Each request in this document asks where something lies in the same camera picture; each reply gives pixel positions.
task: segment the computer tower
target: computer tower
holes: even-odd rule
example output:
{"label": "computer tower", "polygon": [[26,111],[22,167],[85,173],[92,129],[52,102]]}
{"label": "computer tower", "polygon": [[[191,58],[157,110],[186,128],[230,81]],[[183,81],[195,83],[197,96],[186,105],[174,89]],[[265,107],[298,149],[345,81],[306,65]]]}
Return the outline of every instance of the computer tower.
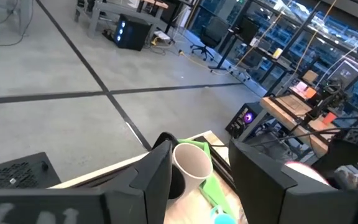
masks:
{"label": "computer tower", "polygon": [[119,48],[141,51],[149,30],[150,25],[143,19],[121,14],[114,42]]}

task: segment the concrete floor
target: concrete floor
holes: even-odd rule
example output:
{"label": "concrete floor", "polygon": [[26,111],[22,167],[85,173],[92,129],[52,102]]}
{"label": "concrete floor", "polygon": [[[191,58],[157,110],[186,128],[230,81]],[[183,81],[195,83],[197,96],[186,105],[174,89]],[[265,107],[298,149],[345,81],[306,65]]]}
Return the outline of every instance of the concrete floor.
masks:
{"label": "concrete floor", "polygon": [[[214,75],[171,52],[162,56],[148,49],[118,49],[100,33],[90,39],[88,23],[73,21],[75,0],[41,2],[103,84],[115,91],[107,97],[109,93],[34,3],[28,36],[18,45],[0,47],[0,99],[12,101],[0,103],[0,163],[43,151],[65,181],[142,154],[146,149],[139,136],[152,145],[163,131],[186,138],[211,129],[228,142],[224,127],[243,103],[259,99],[244,85],[221,85],[238,83],[232,76]],[[4,17],[0,11],[0,21]],[[0,24],[0,44],[20,39],[16,19],[12,16]],[[180,41],[176,48],[189,52],[190,43],[183,37]],[[208,65],[197,55],[190,57]],[[178,88],[144,89],[172,86]],[[99,96],[78,96],[89,92]],[[51,99],[51,94],[65,99]]]}

